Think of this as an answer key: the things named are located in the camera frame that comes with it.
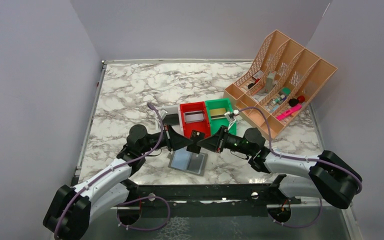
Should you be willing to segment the green plastic bin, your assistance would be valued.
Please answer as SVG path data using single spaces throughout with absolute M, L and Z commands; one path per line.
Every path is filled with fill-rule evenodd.
M 209 117 L 210 132 L 215 134 L 221 126 L 228 127 L 230 122 L 225 113 L 232 112 L 232 104 L 229 98 L 206 100 L 206 110 Z

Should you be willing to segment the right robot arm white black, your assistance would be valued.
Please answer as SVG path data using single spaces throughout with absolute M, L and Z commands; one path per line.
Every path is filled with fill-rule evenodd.
M 228 149 L 244 154 L 257 172 L 286 174 L 279 183 L 279 191 L 289 198 L 322 198 L 336 208 L 347 209 L 360 190 L 361 176 L 334 152 L 325 150 L 315 158 L 287 155 L 270 150 L 265 142 L 255 127 L 248 128 L 240 137 L 222 126 L 215 134 L 199 140 L 197 145 L 215 153 Z

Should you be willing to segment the red plastic bin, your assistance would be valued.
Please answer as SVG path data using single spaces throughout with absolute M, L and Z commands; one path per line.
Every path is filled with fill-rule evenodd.
M 210 121 L 204 101 L 180 104 L 179 117 L 185 137 L 190 138 L 193 131 L 204 133 L 206 137 L 210 135 Z

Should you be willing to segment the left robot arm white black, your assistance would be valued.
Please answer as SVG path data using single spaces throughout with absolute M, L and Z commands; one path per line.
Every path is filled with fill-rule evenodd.
M 107 208 L 124 202 L 129 190 L 122 184 L 136 173 L 153 151 L 176 151 L 193 140 L 163 124 L 150 134 L 142 124 L 130 128 L 126 144 L 113 162 L 90 179 L 75 186 L 63 185 L 55 193 L 43 219 L 43 226 L 56 240 L 79 240 L 90 223 Z

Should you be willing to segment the black card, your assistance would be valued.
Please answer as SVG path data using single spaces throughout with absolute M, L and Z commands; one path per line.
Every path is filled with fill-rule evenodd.
M 177 113 L 168 114 L 163 119 L 163 123 L 170 126 L 176 126 L 180 124 L 179 115 Z
M 197 143 L 203 140 L 206 137 L 204 132 L 198 130 L 192 130 L 190 135 L 190 140 L 193 141 L 191 145 L 188 145 L 186 150 L 191 153 L 199 154 L 201 152 L 201 147 Z

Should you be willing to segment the white plastic bin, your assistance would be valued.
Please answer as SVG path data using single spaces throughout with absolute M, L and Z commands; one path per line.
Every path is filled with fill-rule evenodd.
M 179 125 L 172 125 L 172 127 L 179 134 L 184 135 L 183 127 L 182 127 L 181 122 L 180 122 L 181 121 L 181 117 L 179 116 L 179 114 L 180 114 L 179 105 L 160 106 L 160 107 L 157 107 L 156 109 L 158 110 L 158 112 L 160 112 L 161 110 L 166 110 L 168 115 L 169 114 L 178 114 Z

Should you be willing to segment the grey card holder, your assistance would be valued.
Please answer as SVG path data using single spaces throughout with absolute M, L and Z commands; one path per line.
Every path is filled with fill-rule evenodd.
M 181 172 L 203 176 L 205 172 L 207 153 L 193 153 L 181 148 L 171 154 L 168 167 Z

